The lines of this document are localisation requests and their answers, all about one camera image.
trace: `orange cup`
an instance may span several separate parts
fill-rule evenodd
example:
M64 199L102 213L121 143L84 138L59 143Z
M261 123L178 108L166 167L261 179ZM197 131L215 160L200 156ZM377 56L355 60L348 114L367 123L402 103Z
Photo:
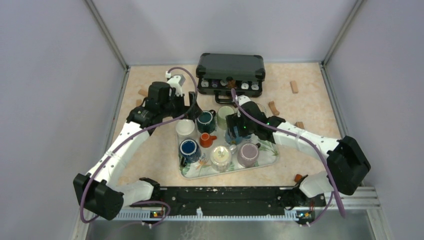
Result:
M209 148L214 143L214 140L217 139L217 136L211 136L209 133L205 132L200 135L199 143L202 148Z

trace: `wooden table surface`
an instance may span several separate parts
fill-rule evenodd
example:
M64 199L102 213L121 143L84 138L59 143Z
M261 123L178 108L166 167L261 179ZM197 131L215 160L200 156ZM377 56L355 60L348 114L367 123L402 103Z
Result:
M154 81L166 81L165 71L172 66L133 66L129 72L122 105L117 119L114 139L122 130L130 110L136 106L140 89L147 90ZM194 76L196 65L181 65ZM266 77L262 96L253 101L266 107L266 115L271 116L268 102L274 101L280 112L279 117L294 124L303 122L307 131L330 138L340 138L333 109L330 104L324 80L318 63L268 63L265 64ZM174 70L172 74L181 74ZM194 86L190 77L184 74L183 85L188 104L188 91ZM296 81L298 93L293 94L290 81ZM198 105L203 110L218 110L222 105L215 102L215 96L199 94ZM279 160L270 166L209 176L198 179L185 179L179 169L178 150L175 133L176 123L158 127L152 136L136 151L122 173L119 184L128 184L147 177L161 186L292 186L296 174L311 175L324 170L321 161L296 149L278 146Z

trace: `gray floor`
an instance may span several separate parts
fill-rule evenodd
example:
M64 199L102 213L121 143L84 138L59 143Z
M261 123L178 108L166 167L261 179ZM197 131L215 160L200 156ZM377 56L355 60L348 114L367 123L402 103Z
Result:
M346 219L343 219L338 211L328 211L312 227L298 227L294 222L281 221L165 221L152 230L136 224L116 232L129 221L97 220L90 224L86 239L373 240L367 212L355 210L347 213Z

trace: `light green mug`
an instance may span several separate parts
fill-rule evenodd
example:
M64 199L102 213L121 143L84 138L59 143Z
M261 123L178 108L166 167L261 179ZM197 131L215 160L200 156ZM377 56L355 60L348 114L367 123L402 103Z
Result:
M227 130L227 120L226 120L226 116L234 114L235 111L232 107L230 106L222 106L219 110L218 113L216 114L216 119L218 121L218 127L222 130Z

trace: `toolbox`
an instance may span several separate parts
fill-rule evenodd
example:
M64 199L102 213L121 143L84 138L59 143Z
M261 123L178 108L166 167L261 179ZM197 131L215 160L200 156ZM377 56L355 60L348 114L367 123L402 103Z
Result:
M199 93L215 95L219 104L233 104L231 89L251 98L262 94L264 59L260 55L203 53L196 67Z

